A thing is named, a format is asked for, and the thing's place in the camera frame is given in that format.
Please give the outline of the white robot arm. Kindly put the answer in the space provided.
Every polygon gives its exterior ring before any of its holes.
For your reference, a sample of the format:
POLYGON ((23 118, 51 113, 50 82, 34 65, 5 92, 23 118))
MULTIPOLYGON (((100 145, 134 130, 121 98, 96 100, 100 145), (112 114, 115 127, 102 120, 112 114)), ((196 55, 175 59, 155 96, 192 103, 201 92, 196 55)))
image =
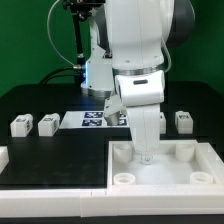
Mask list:
POLYGON ((191 34, 195 13, 190 0, 80 0, 95 8, 98 32, 108 41, 113 90, 105 100, 104 118, 116 125, 127 115, 132 144, 148 164, 160 144, 160 104, 164 74, 172 66, 168 52, 191 34))

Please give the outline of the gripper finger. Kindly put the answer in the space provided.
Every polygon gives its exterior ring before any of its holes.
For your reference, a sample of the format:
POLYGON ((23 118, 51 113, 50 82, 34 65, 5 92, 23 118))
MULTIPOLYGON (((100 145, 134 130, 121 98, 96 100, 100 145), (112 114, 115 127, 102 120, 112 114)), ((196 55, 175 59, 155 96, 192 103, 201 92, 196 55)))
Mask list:
POLYGON ((143 165, 150 165, 152 163, 153 160, 153 155, 152 154, 142 154, 140 156, 140 161, 143 165))

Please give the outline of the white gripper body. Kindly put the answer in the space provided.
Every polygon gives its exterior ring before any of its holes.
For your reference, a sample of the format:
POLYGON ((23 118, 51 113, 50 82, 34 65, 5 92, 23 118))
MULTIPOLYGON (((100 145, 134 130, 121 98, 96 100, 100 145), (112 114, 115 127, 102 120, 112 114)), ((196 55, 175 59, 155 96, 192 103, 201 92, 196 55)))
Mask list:
POLYGON ((150 154, 159 147, 160 105, 127 107, 126 110, 135 151, 150 154))

